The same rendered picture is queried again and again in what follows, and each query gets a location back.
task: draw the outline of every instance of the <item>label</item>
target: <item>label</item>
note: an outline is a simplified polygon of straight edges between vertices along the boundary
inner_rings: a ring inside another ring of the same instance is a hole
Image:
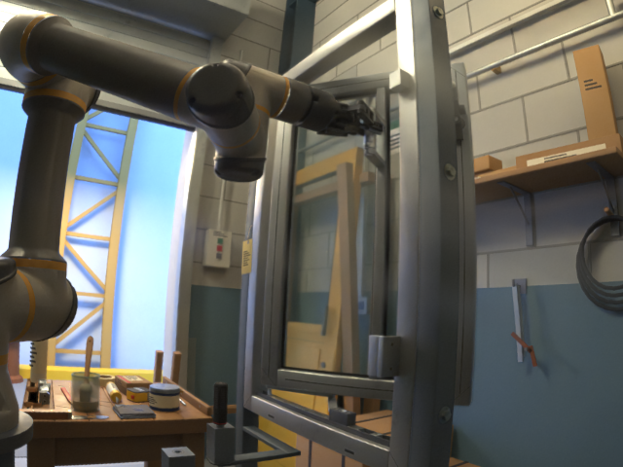
[[[568,151],[566,153],[552,154],[551,156],[545,156],[544,158],[530,159],[529,161],[526,162],[526,165],[528,167],[532,167],[533,165],[539,165],[541,163],[557,161],[558,159],[570,158],[571,156],[581,156],[582,154],[588,154],[594,151],[600,151],[601,149],[605,149],[605,143],[597,144],[595,146],[589,146],[588,148]]]
[[[242,243],[242,275],[251,273],[251,260],[253,259],[253,238]]]

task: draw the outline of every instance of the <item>switch box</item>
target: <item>switch box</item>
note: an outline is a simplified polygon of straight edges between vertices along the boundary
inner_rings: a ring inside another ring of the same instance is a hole
[[[228,268],[232,264],[232,233],[208,229],[203,243],[203,265]]]

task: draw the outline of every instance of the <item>coiled wire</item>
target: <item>coiled wire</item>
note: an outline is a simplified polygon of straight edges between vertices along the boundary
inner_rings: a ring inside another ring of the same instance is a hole
[[[609,311],[623,311],[623,285],[605,285],[599,282],[586,266],[584,259],[584,248],[588,237],[603,224],[613,221],[623,222],[623,217],[618,215],[608,215],[594,222],[584,234],[575,258],[575,270],[577,280],[582,287],[586,297],[600,308]]]

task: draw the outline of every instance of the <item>screw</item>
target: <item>screw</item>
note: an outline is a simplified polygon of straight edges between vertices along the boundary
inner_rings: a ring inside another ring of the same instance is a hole
[[[439,421],[442,423],[448,423],[452,418],[452,411],[449,407],[442,407],[439,411]]]
[[[438,17],[439,19],[443,19],[444,16],[446,15],[444,13],[444,9],[441,7],[432,7],[432,13],[435,14],[436,17]]]
[[[446,172],[446,178],[448,180],[454,180],[457,178],[457,170],[451,163],[447,163],[444,167],[444,171]]]

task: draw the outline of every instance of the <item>cardboard box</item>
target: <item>cardboard box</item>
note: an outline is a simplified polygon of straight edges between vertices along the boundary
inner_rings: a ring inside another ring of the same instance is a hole
[[[600,46],[575,51],[573,58],[577,69],[577,82],[582,95],[589,141],[618,132],[612,94]]]
[[[600,151],[601,149],[615,146],[619,151],[623,152],[623,139],[618,133],[610,134],[600,138],[589,139],[581,143],[569,144],[567,146],[561,146],[559,148],[548,149],[546,151],[539,151],[538,153],[527,154],[520,156],[516,159],[517,168],[528,167],[534,165],[534,162],[529,162],[534,159],[544,159],[547,157],[554,157],[554,159],[562,159],[564,157],[576,156],[580,154],[586,154],[586,152]]]
[[[129,387],[146,387],[149,389],[152,382],[144,377],[116,375],[115,384],[124,395],[127,395]]]
[[[500,170],[502,168],[502,161],[500,159],[492,158],[491,156],[482,156],[474,159],[474,173],[492,172],[494,170]]]

